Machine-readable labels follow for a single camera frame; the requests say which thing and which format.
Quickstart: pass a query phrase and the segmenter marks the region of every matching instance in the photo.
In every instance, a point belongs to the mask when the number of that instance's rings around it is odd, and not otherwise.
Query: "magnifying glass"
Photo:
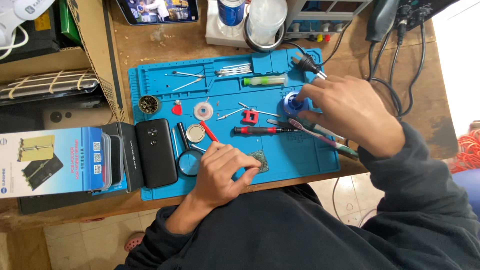
[[[181,140],[185,146],[185,150],[180,154],[177,159],[177,167],[181,174],[188,177],[197,176],[198,169],[200,167],[200,159],[203,153],[195,148],[191,148],[187,142],[187,136],[185,134],[185,128],[183,123],[177,123],[178,130],[180,132]]]

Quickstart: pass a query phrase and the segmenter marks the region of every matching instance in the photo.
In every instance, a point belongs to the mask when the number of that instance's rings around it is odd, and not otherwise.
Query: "qr code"
[[[101,161],[102,161],[102,155],[100,153],[93,154],[93,162],[101,162]]]
[[[102,165],[93,165],[94,174],[102,173]]]
[[[100,151],[100,143],[93,142],[93,151]]]

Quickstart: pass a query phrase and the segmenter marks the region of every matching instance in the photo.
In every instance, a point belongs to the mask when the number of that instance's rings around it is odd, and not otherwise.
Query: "tiled floor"
[[[335,179],[310,183],[325,209],[336,217],[332,202]],[[370,174],[342,177],[335,190],[335,204],[340,219],[358,226],[376,214],[384,193],[373,187]],[[46,227],[48,253],[53,270],[114,269],[125,261],[123,246],[135,232],[145,231],[158,209],[125,214],[91,223],[70,223]]]

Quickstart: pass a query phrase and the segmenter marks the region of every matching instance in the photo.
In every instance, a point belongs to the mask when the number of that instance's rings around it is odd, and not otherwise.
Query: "white power strip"
[[[243,15],[243,20],[247,16],[247,7],[245,7],[245,14]],[[220,29],[218,28],[218,5],[216,0],[208,0],[208,17],[207,17],[207,30],[205,34],[205,39],[208,44],[212,45],[223,45],[231,47],[240,47],[240,48],[249,48],[247,42],[243,38],[242,33],[236,37],[226,37]]]

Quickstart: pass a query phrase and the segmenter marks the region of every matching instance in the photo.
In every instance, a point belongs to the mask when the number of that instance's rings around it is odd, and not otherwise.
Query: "blue silicone repair mat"
[[[301,73],[294,68],[291,57],[298,49],[276,50],[271,53],[254,53],[247,55],[198,59],[141,65],[129,70],[130,92],[132,95],[133,116],[135,124],[152,119],[165,118],[170,130],[176,129],[177,147],[179,153],[184,150],[177,123],[183,122],[185,129],[191,124],[199,123],[193,115],[194,106],[206,101],[214,108],[214,115],[205,121],[217,139],[223,144],[231,144],[243,153],[251,153],[263,149],[270,170],[255,176],[252,184],[292,179],[340,170],[338,153],[324,142],[313,138],[304,132],[290,132],[273,135],[233,135],[234,127],[243,127],[241,121],[244,114],[238,112],[226,119],[217,121],[219,116],[229,114],[240,108],[239,102],[259,111],[283,115],[280,107],[281,99],[293,90],[301,87],[313,79],[312,73]],[[308,49],[316,63],[320,63],[320,49]],[[251,63],[252,74],[217,77],[215,71],[223,67]],[[203,74],[205,78],[178,91],[173,89],[193,82],[197,77],[171,76],[173,71]],[[288,86],[274,85],[243,86],[242,78],[252,78],[261,75],[288,74]],[[162,108],[154,114],[145,114],[138,108],[140,97],[152,95],[162,102]],[[183,115],[177,116],[171,112],[176,100],[181,100]],[[277,118],[266,114],[259,114],[257,127],[272,127],[267,119],[286,122],[286,116]],[[207,149],[212,141],[208,136],[197,144]],[[244,169],[238,171],[233,180],[236,180]],[[175,184],[148,189],[142,189],[142,200],[161,199],[185,195],[195,186],[196,178],[189,178],[179,173],[179,180]]]

